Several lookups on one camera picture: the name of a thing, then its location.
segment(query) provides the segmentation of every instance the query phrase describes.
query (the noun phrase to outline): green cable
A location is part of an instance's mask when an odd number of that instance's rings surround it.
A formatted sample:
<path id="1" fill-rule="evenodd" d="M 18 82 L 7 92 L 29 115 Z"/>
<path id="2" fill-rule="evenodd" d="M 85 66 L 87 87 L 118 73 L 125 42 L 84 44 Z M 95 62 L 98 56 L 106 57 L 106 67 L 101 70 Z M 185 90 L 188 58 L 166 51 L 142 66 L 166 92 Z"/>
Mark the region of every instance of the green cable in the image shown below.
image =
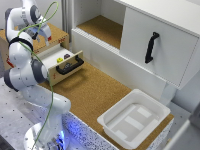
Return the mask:
<path id="1" fill-rule="evenodd" d="M 49 9 L 50 9 L 50 8 L 52 7 L 52 5 L 55 4 L 55 3 L 57 3 L 57 8 L 56 8 L 55 12 L 53 13 L 53 15 L 52 15 L 51 17 L 49 17 L 47 20 L 44 21 L 44 18 L 46 17 L 46 15 L 47 15 Z M 20 30 L 20 32 L 18 33 L 18 36 L 19 36 L 24 30 L 29 29 L 29 28 L 31 28 L 31 27 L 35 27 L 35 26 L 37 26 L 37 25 L 39 25 L 39 28 L 38 28 L 38 31 L 39 31 L 40 28 L 41 28 L 42 23 L 45 23 L 45 22 L 47 22 L 48 20 L 50 20 L 50 19 L 56 14 L 57 10 L 58 10 L 58 2 L 53 2 L 53 3 L 49 6 L 49 8 L 47 9 L 47 11 L 46 11 L 46 13 L 45 13 L 45 15 L 44 15 L 44 17 L 43 17 L 41 23 L 38 23 L 38 24 L 31 25 L 31 26 L 28 26 L 28 27 L 26 27 L 26 28 L 23 28 L 23 29 Z M 27 50 L 29 50 L 29 51 L 31 52 L 31 54 L 33 54 L 33 55 L 42 63 L 41 59 L 40 59 L 30 48 L 28 48 L 28 47 L 27 47 L 26 45 L 24 45 L 22 42 L 19 42 L 19 43 L 20 43 L 24 48 L 26 48 Z M 40 132 L 39 132 L 39 134 L 38 134 L 38 136 L 37 136 L 37 138 L 36 138 L 36 140 L 35 140 L 35 143 L 34 143 L 34 145 L 33 145 L 33 147 L 32 147 L 31 150 L 33 150 L 35 144 L 37 143 L 37 141 L 38 141 L 38 139 L 39 139 L 39 137 L 40 137 L 40 134 L 42 133 L 42 130 L 44 129 L 44 126 L 45 126 L 46 123 L 47 123 L 47 120 L 48 120 L 48 118 L 49 118 L 49 115 L 50 115 L 50 112 L 51 112 L 51 109 L 52 109 L 52 106 L 53 106 L 53 86 L 51 85 L 51 79 L 50 79 L 50 76 L 49 76 L 49 73 L 48 73 L 48 72 L 47 72 L 47 76 L 48 76 L 49 83 L 50 83 L 50 87 L 51 87 L 52 101 L 51 101 L 51 105 L 50 105 L 50 108 L 49 108 L 49 112 L 48 112 L 48 114 L 47 114 L 47 117 L 46 117 L 46 119 L 45 119 L 45 122 L 44 122 L 44 124 L 43 124 L 43 126 L 42 126 L 42 128 L 41 128 L 41 130 L 40 130 Z"/>

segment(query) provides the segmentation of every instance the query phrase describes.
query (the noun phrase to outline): white wall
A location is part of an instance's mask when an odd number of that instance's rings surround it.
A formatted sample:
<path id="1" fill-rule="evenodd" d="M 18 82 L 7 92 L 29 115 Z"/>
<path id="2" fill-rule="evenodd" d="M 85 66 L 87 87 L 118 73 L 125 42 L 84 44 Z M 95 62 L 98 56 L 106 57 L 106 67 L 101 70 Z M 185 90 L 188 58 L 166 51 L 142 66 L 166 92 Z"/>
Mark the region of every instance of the white wall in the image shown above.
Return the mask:
<path id="1" fill-rule="evenodd" d="M 49 5 L 54 2 L 55 0 L 36 0 L 39 10 L 42 15 L 45 14 L 47 8 Z M 53 25 L 57 26 L 58 28 L 62 29 L 62 10 L 61 10 L 61 0 L 56 0 L 59 2 L 59 9 L 55 16 L 49 21 Z M 0 29 L 5 28 L 5 11 L 8 8 L 16 8 L 16 7 L 22 7 L 21 0 L 1 0 L 0 1 Z M 53 6 L 49 13 L 47 14 L 47 17 L 49 17 L 55 10 L 56 5 Z"/>
<path id="2" fill-rule="evenodd" d="M 200 71 L 182 90 L 177 91 L 173 102 L 189 112 L 195 109 L 200 102 Z"/>

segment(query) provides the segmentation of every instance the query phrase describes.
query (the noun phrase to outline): white cabinet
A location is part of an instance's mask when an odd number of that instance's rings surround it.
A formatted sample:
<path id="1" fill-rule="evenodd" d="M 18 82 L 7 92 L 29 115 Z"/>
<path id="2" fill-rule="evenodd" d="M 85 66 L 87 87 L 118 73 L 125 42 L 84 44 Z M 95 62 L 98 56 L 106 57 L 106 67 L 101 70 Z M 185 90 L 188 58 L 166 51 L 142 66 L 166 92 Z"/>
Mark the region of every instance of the white cabinet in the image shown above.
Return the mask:
<path id="1" fill-rule="evenodd" d="M 153 33 L 153 47 L 148 49 Z M 147 70 L 180 86 L 198 37 L 131 8 L 126 9 L 120 54 Z M 147 49 L 153 60 L 145 63 Z"/>

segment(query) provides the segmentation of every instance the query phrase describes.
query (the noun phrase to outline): black handle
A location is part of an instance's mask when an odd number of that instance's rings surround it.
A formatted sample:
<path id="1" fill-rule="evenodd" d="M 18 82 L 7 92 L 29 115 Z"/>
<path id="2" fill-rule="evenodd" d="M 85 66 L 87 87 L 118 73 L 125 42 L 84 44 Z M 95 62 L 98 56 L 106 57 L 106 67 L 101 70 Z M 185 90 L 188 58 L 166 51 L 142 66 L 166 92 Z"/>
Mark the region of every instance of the black handle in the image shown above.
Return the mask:
<path id="1" fill-rule="evenodd" d="M 157 39 L 160 35 L 156 32 L 153 32 L 153 36 L 151 37 L 145 57 L 145 63 L 148 64 L 153 60 L 153 57 L 151 57 L 151 53 L 153 50 L 154 40 Z"/>
<path id="2" fill-rule="evenodd" d="M 74 69 L 78 68 L 79 66 L 81 66 L 82 64 L 84 64 L 84 61 L 77 56 L 75 56 L 75 60 L 78 62 L 76 64 L 74 64 L 73 66 L 71 67 L 68 67 L 68 68 L 64 68 L 64 69 L 60 69 L 59 66 L 56 66 L 56 70 L 58 71 L 58 73 L 62 74 L 62 75 L 66 75 L 68 74 L 69 72 L 73 71 Z"/>

